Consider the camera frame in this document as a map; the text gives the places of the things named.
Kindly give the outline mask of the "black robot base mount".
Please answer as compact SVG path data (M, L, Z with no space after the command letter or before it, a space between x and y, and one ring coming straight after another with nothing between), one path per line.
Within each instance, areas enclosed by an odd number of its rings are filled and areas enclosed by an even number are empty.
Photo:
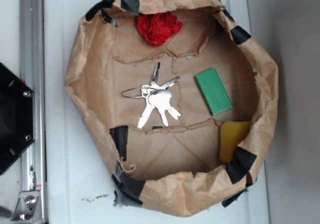
M33 91L0 65L0 174L34 141Z

